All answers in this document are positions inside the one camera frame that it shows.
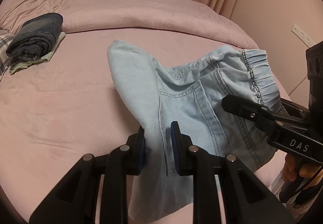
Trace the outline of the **light blue strawberry pants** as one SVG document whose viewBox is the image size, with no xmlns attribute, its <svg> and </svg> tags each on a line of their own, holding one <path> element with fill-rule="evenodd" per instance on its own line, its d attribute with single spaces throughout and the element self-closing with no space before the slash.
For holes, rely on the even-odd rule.
<svg viewBox="0 0 323 224">
<path fill-rule="evenodd" d="M 129 207 L 134 221 L 157 221 L 193 201 L 193 179 L 176 172 L 173 121 L 193 144 L 216 156 L 234 154 L 252 172 L 274 156 L 265 133 L 221 106 L 225 96 L 233 95 L 285 113 L 264 50 L 223 45 L 168 68 L 143 49 L 114 41 L 107 58 L 115 88 L 145 134 L 146 164 L 134 179 Z"/>
</svg>

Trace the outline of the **pink duvet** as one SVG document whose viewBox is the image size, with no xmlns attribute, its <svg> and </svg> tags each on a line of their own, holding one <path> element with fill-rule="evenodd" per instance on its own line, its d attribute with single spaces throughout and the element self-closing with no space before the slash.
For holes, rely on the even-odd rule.
<svg viewBox="0 0 323 224">
<path fill-rule="evenodd" d="M 143 27 L 258 47 L 236 23 L 191 0 L 5 0 L 1 28 L 17 34 L 26 21 L 46 13 L 61 14 L 66 33 Z"/>
</svg>

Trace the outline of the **folded dark denim jeans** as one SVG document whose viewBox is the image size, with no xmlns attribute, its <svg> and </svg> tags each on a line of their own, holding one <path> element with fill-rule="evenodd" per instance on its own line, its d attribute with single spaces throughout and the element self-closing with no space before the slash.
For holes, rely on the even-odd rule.
<svg viewBox="0 0 323 224">
<path fill-rule="evenodd" d="M 47 13 L 25 22 L 7 48 L 7 56 L 23 61 L 43 57 L 57 42 L 63 20 L 61 14 Z"/>
</svg>

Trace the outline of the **plaid pillow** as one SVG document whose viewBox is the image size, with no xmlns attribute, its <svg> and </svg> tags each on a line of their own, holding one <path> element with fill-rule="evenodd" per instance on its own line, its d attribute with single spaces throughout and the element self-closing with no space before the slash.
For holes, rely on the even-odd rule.
<svg viewBox="0 0 323 224">
<path fill-rule="evenodd" d="M 10 34 L 6 30 L 0 30 L 0 80 L 9 66 L 9 57 L 6 54 L 6 50 L 14 39 L 14 35 Z"/>
</svg>

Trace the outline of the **white wall power strip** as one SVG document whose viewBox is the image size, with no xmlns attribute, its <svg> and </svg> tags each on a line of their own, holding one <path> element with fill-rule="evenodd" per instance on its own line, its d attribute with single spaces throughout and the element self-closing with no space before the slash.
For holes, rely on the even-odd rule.
<svg viewBox="0 0 323 224">
<path fill-rule="evenodd" d="M 314 41 L 296 24 L 293 25 L 291 32 L 295 34 L 308 48 L 315 45 Z"/>
</svg>

